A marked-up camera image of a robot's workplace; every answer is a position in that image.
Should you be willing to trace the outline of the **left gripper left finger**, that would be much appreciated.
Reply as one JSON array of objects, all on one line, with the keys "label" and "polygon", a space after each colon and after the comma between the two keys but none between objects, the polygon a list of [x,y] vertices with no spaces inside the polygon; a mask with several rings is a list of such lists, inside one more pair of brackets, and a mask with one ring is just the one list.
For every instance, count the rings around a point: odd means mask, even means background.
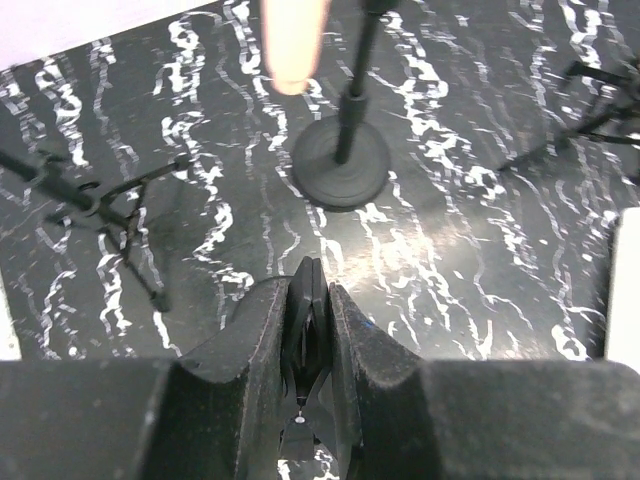
[{"label": "left gripper left finger", "polygon": [[287,288],[260,282],[179,359],[3,363],[2,477],[275,478]]}]

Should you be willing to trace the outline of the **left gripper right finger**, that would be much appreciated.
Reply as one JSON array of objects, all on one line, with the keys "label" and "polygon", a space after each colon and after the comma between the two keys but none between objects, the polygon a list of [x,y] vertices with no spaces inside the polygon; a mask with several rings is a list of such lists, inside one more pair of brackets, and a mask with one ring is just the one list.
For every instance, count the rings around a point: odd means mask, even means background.
[{"label": "left gripper right finger", "polygon": [[635,479],[639,377],[608,361],[428,360],[332,285],[344,479]]}]

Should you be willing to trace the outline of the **black tripod clip stand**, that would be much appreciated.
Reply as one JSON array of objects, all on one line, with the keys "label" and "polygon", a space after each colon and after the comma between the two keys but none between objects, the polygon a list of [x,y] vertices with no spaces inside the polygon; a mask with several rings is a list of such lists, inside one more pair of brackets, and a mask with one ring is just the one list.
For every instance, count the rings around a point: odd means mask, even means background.
[{"label": "black tripod clip stand", "polygon": [[97,180],[73,183],[66,179],[60,167],[66,157],[61,154],[39,148],[36,157],[38,162],[33,164],[3,150],[1,167],[63,205],[60,211],[47,217],[48,222],[62,225],[68,219],[73,225],[103,234],[145,290],[153,308],[168,312],[171,305],[166,290],[152,286],[132,264],[131,247],[140,236],[138,225],[149,185],[168,174],[188,170],[192,164],[190,156],[180,154],[171,163],[108,190]]}]

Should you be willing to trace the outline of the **white microphone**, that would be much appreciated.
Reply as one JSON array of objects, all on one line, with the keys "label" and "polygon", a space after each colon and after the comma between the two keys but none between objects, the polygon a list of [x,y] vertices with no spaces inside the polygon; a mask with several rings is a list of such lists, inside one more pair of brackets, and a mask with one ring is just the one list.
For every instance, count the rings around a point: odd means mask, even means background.
[{"label": "white microphone", "polygon": [[605,357],[639,371],[639,208],[625,209],[615,232]]}]

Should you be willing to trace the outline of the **pink microphone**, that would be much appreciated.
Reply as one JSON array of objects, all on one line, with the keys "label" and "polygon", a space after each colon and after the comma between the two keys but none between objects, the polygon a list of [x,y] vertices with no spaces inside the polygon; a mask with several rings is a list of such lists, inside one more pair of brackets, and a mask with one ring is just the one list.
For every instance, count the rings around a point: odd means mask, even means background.
[{"label": "pink microphone", "polygon": [[273,88],[300,95],[316,72],[331,2],[265,0],[260,2],[262,45]]}]

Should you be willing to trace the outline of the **black shock mount tripod stand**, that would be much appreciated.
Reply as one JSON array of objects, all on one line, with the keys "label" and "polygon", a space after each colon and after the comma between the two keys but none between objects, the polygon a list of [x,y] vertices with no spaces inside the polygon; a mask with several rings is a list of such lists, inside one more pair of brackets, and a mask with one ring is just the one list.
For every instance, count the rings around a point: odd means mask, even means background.
[{"label": "black shock mount tripod stand", "polygon": [[639,146],[639,139],[631,137],[632,124],[639,120],[639,55],[624,59],[613,72],[588,66],[580,60],[573,61],[564,71],[556,91],[564,93],[576,77],[599,83],[577,124],[551,133],[539,146],[507,160],[498,172],[533,161],[550,147],[554,150],[566,148],[578,138],[594,143]]}]

